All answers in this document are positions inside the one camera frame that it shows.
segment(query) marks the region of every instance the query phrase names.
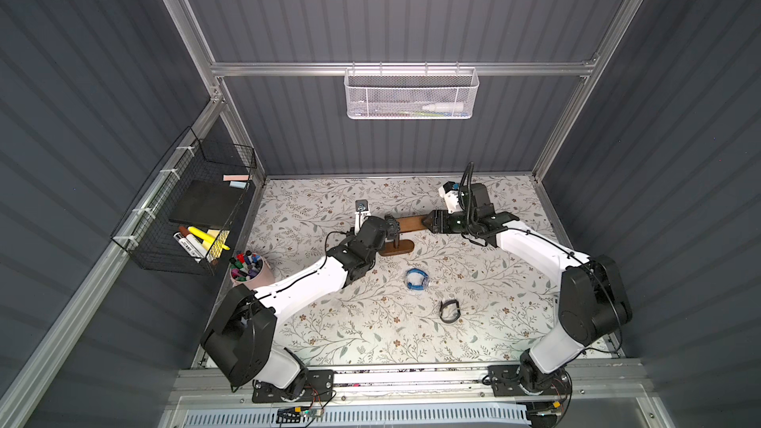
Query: black bracelet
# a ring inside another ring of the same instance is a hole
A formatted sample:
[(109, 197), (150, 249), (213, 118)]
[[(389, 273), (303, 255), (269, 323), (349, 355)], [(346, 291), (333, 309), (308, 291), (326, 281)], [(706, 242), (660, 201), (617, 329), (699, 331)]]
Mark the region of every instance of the black bracelet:
[[(454, 304), (457, 307), (457, 314), (454, 315), (452, 319), (444, 319), (444, 308), (447, 306), (451, 306)], [(453, 322), (457, 322), (457, 319), (460, 318), (460, 302), (458, 300), (448, 300), (442, 302), (442, 304), (438, 307), (438, 317), (439, 319), (442, 319), (442, 322), (444, 324), (452, 324)]]

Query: blue bracelet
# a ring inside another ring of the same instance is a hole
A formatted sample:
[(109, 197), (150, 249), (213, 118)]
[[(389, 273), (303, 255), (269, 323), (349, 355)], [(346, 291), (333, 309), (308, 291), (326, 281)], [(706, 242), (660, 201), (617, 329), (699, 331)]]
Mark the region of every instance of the blue bracelet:
[[(423, 277), (423, 282), (420, 283), (420, 284), (412, 284), (409, 281), (409, 275), (410, 274), (419, 274), (420, 276)], [(419, 270), (418, 268), (413, 268), (413, 269), (407, 271), (407, 276), (406, 277), (407, 277), (407, 289), (408, 290), (422, 291), (422, 290), (424, 290), (425, 288), (428, 287), (428, 274), (425, 271), (423, 271), (423, 270)]]

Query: leaf pattern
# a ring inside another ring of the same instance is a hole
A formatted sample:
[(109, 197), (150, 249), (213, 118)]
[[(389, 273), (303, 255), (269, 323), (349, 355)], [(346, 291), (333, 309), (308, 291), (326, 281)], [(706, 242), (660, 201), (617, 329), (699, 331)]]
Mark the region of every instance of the leaf pattern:
[[(354, 224), (354, 201), (372, 214), (411, 216), (444, 208), (445, 178), (340, 178), (270, 180), (250, 236), (281, 280), (317, 261), (332, 230)], [(489, 188), (497, 211), (518, 215), (543, 235), (552, 228), (528, 176), (476, 177)], [(307, 365), (468, 362), (517, 359), (555, 325), (557, 287), (515, 256), (481, 248), (459, 235), (403, 236), (410, 254), (382, 258), (346, 290), (325, 296), (284, 322), (275, 343)], [(330, 235), (327, 247), (342, 235)], [(406, 288), (405, 272), (421, 268), (424, 291)], [(439, 302), (457, 299), (462, 316), (439, 319)], [(595, 347), (605, 348), (599, 340)], [(608, 357), (588, 352), (582, 357)]]

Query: black wire basket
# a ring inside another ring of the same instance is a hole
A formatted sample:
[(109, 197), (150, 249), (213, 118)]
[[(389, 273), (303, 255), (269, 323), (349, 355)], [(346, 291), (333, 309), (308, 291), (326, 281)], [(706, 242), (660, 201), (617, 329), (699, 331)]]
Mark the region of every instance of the black wire basket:
[[(167, 153), (173, 153), (175, 149), (172, 147)], [(152, 178), (146, 179), (129, 210), (122, 215), (111, 233), (111, 240), (145, 270), (213, 275), (218, 268), (224, 271), (228, 266), (225, 262), (233, 256), (234, 243), (245, 219), (245, 212), (240, 215), (240, 210), (248, 208), (255, 191), (252, 176), (256, 170), (256, 160), (251, 147), (209, 139), (195, 138), (193, 144), (183, 149), (172, 169), (159, 171), (166, 175), (162, 176), (157, 188), (150, 191), (148, 200), (140, 204), (150, 187), (148, 181), (152, 182)], [(221, 184), (225, 174), (248, 175), (249, 180), (245, 182), (241, 196), (211, 248), (204, 258), (195, 258), (174, 239), (178, 224), (170, 222), (170, 214), (191, 182)], [(222, 250), (223, 244), (231, 249)]]

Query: vent grille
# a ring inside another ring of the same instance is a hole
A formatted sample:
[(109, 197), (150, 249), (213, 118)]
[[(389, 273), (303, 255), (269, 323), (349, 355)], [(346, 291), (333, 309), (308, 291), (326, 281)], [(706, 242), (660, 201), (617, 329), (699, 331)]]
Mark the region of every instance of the vent grille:
[[(228, 410), (190, 410), (184, 426), (194, 428), (272, 428), (277, 408), (241, 408)], [(308, 419), (300, 423), (282, 423), (285, 426), (306, 426)], [(322, 418), (311, 426), (357, 426), (389, 423), (494, 423), (500, 425), (530, 426), (526, 407), (518, 404), (497, 402), (461, 404), (395, 404), (378, 406), (328, 407)]]

